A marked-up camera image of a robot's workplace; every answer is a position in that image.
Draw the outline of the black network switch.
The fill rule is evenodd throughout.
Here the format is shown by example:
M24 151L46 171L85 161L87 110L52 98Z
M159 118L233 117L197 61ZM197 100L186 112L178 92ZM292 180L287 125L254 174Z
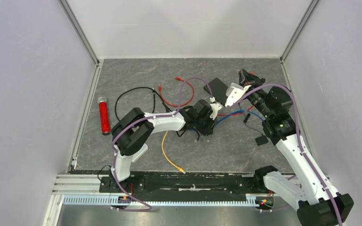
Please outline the black network switch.
M204 90L208 94L212 94L213 97L215 98L216 102L219 102L221 105L226 106L227 99L229 97L226 95L227 90L229 89L230 86L235 85L235 83L232 82L230 84L226 84L219 78L214 78L208 84L209 84L212 92L210 92L207 85L204 86Z

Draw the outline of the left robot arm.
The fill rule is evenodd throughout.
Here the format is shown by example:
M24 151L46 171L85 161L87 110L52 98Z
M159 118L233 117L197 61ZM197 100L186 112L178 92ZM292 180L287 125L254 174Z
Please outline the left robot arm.
M222 105L200 99L193 106L186 106L167 113L145 113L133 108L112 128L114 160L111 168L111 186L118 192L128 189L131 163L137 161L147 150L150 135L177 131L195 130L203 136L211 135Z

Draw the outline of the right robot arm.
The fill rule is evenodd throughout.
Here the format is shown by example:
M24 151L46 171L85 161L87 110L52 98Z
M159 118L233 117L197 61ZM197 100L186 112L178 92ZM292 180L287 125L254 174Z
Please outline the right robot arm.
M241 69L238 72L242 100L248 100L264 117L265 135L287 159L300 184L284 178L273 166L255 171L254 188L259 192L275 192L297 214L304 226L341 226L354 201L332 185L315 162L304 143L298 124L296 102L291 90Z

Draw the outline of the clear plastic box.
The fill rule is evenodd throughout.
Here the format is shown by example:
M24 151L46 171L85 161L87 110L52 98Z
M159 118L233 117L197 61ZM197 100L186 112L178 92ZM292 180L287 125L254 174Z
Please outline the clear plastic box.
M148 145L143 144L141 149L133 155L132 163L136 162L147 150L148 150Z

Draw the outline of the red glitter tube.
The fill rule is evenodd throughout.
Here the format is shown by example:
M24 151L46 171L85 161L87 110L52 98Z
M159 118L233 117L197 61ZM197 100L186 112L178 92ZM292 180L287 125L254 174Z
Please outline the red glitter tube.
M109 121L106 97L99 97L98 105L99 105L101 133L102 135L107 136L110 134L110 121Z

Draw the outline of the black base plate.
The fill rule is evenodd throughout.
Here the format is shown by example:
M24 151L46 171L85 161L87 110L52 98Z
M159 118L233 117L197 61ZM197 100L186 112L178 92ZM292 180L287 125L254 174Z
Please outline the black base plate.
M100 193L125 190L144 202L243 201L246 194L257 194L259 202L274 199L252 173L133 171L120 185L112 175L98 179Z

